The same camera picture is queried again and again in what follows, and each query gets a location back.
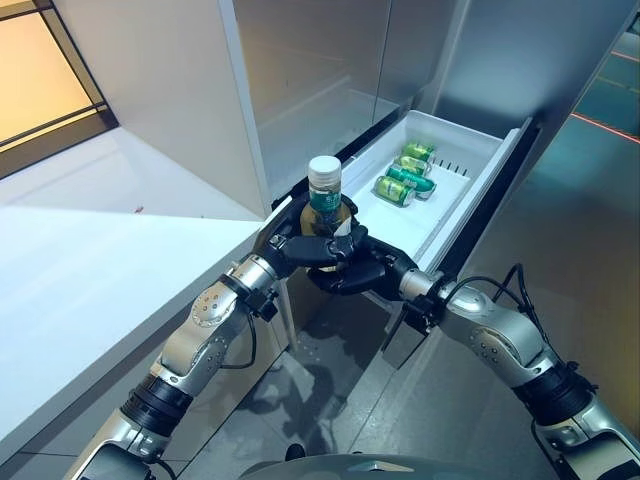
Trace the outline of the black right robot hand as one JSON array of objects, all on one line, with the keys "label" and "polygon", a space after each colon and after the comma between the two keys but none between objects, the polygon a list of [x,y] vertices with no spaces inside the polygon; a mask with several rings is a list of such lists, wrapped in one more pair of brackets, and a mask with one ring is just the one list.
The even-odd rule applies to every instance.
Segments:
[{"label": "black right robot hand", "polygon": [[386,300],[399,301],[401,281],[417,264],[401,249],[371,236],[357,219],[351,221],[350,236],[353,252],[335,270],[309,268],[309,280],[335,295],[373,291]]}]

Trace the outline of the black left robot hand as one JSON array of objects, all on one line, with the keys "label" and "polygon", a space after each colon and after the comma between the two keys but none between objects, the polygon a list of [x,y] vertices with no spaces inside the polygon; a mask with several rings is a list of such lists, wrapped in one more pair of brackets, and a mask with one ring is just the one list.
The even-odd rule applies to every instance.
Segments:
[{"label": "black left robot hand", "polygon": [[304,236],[300,215],[309,194],[288,196],[265,220],[251,249],[279,279],[298,267],[324,268],[347,261],[359,241],[356,230],[346,236]]}]

